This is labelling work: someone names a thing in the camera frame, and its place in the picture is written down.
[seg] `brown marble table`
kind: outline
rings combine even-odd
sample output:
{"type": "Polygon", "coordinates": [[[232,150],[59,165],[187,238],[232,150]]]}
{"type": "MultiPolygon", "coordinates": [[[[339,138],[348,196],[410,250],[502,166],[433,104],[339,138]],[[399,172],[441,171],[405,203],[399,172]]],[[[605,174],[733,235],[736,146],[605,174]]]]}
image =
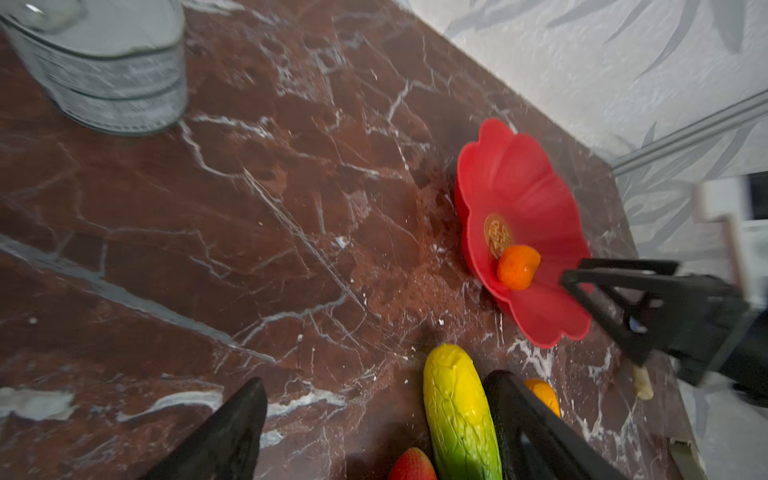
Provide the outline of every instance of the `brown marble table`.
{"type": "Polygon", "coordinates": [[[597,327],[531,346],[462,259],[454,168],[482,120],[538,139],[594,254],[632,257],[605,163],[391,2],[191,4],[190,109],[150,137],[64,118],[0,40],[0,393],[42,402],[0,418],[0,478],[135,478],[252,376],[257,478],[384,478],[429,452],[442,342],[549,381],[629,477],[677,477],[667,360],[638,402],[597,327]]]}

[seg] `orange fruit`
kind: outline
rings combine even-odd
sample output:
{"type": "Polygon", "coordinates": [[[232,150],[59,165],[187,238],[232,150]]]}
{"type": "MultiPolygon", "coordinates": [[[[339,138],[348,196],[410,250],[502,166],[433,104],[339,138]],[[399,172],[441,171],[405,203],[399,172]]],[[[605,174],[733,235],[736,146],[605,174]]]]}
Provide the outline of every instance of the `orange fruit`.
{"type": "Polygon", "coordinates": [[[513,290],[525,290],[541,263],[541,255],[528,245],[507,247],[498,259],[496,274],[503,284],[513,290]]]}
{"type": "Polygon", "coordinates": [[[525,386],[528,390],[531,390],[539,400],[552,411],[555,415],[560,417],[560,404],[558,404],[558,397],[554,394],[554,389],[549,386],[544,380],[529,379],[525,380],[525,386]]]}

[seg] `red bowl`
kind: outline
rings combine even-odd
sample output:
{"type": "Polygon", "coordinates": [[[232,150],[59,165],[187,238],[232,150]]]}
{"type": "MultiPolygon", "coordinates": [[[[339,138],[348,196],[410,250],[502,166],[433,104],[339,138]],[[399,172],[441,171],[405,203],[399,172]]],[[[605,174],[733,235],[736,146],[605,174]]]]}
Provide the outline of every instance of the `red bowl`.
{"type": "Polygon", "coordinates": [[[455,202],[470,270],[531,343],[551,348],[563,335],[583,339],[591,318],[559,280],[563,270],[576,268],[591,252],[576,200],[541,145],[512,133],[500,120],[484,121],[479,140],[466,144],[458,156],[455,202]],[[541,254],[526,290],[511,290],[496,276],[498,261],[485,239],[485,221],[494,214],[506,220],[514,243],[541,254]]]}

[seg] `red fruit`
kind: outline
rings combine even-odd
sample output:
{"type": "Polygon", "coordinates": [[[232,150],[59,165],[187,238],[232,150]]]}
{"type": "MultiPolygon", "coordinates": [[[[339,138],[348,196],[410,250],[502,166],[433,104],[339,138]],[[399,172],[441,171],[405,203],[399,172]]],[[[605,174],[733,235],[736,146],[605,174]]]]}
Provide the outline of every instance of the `red fruit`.
{"type": "Polygon", "coordinates": [[[397,459],[387,480],[437,480],[437,475],[427,455],[411,447],[397,459]]]}

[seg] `yellow-green vegetable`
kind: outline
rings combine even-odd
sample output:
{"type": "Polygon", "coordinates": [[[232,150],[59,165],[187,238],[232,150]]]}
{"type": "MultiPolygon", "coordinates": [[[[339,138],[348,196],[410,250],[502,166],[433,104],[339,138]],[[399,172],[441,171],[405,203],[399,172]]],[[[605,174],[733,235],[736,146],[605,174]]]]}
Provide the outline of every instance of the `yellow-green vegetable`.
{"type": "Polygon", "coordinates": [[[467,352],[441,345],[429,354],[424,406],[440,480],[502,480],[488,400],[467,352]]]}

